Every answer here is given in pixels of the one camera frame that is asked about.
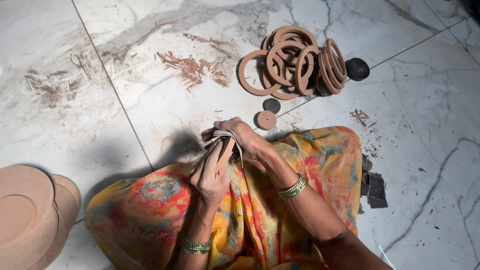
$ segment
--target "hand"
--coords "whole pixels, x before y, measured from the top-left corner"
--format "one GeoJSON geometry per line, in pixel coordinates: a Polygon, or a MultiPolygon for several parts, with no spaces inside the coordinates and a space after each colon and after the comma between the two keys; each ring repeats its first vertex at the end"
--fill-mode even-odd
{"type": "Polygon", "coordinates": [[[200,191],[202,202],[215,210],[220,206],[230,184],[227,161],[218,173],[215,171],[222,146],[223,142],[220,139],[213,142],[202,160],[193,168],[190,177],[190,183],[200,191]]]}
{"type": "Polygon", "coordinates": [[[202,132],[202,140],[211,140],[216,129],[233,133],[237,143],[246,151],[243,155],[253,160],[260,160],[261,153],[271,147],[271,144],[253,131],[240,117],[234,117],[228,121],[216,121],[213,128],[202,132]]]}

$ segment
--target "bangle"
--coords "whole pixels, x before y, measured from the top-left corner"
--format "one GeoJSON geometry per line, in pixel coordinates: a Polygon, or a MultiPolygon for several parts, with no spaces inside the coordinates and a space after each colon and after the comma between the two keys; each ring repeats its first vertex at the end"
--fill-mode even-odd
{"type": "Polygon", "coordinates": [[[183,241],[181,243],[181,247],[188,253],[195,254],[195,255],[202,255],[208,253],[210,247],[212,246],[212,238],[208,240],[207,243],[198,243],[194,242],[187,238],[187,233],[183,234],[183,241]]]}
{"type": "Polygon", "coordinates": [[[291,186],[287,189],[278,191],[278,195],[280,196],[280,198],[282,198],[284,200],[285,199],[292,199],[293,197],[298,195],[305,188],[305,185],[306,185],[305,179],[303,178],[303,176],[301,174],[299,174],[299,173],[297,173],[297,174],[299,175],[299,179],[295,183],[295,185],[293,185],[293,186],[291,186]]]}

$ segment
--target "saree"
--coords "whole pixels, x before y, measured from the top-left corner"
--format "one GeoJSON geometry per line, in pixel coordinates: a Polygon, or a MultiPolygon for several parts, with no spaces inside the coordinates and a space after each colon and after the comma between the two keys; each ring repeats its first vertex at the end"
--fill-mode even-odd
{"type": "MultiPolygon", "coordinates": [[[[342,126],[311,129],[272,145],[357,235],[361,144],[355,132],[342,126]]],[[[85,227],[116,269],[170,267],[198,201],[189,182],[193,166],[177,163],[120,180],[92,198],[85,227]]],[[[328,269],[260,162],[244,158],[243,168],[240,160],[228,168],[231,183],[215,214],[208,269],[328,269]]]]}

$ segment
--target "woman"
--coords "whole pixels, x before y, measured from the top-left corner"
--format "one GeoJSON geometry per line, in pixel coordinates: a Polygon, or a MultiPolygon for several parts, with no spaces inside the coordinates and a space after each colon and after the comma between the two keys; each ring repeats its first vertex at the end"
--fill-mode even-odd
{"type": "Polygon", "coordinates": [[[215,172],[222,147],[119,181],[90,202],[85,226],[116,269],[390,269],[356,237],[361,145],[345,127],[269,144],[240,118],[215,122],[244,149],[215,172]]]}

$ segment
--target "black rubber disc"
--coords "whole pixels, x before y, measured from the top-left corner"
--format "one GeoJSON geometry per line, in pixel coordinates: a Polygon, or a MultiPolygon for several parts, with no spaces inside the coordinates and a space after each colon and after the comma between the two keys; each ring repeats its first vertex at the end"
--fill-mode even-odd
{"type": "Polygon", "coordinates": [[[264,101],[264,109],[277,114],[280,111],[280,102],[275,98],[269,98],[264,101]]]}
{"type": "Polygon", "coordinates": [[[370,68],[367,63],[360,58],[347,60],[345,65],[347,66],[348,77],[354,81],[363,81],[370,75],[370,68]]]}

